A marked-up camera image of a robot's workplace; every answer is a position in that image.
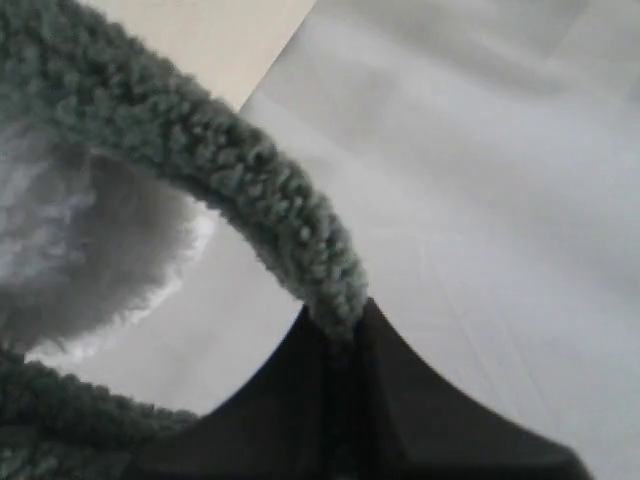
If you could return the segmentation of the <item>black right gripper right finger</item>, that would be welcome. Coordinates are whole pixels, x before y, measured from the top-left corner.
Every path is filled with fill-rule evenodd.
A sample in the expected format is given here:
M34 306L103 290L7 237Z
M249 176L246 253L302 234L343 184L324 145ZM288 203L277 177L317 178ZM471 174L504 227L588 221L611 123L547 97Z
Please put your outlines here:
M349 479L589 479L575 451L463 393L409 346L373 299L349 353Z

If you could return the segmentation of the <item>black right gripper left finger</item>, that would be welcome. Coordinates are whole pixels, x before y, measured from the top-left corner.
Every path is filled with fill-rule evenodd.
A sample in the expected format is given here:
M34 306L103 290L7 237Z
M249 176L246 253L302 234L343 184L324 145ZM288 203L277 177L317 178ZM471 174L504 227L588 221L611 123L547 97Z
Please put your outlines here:
M215 411L140 449L125 479L324 479L326 339L302 308L256 374Z

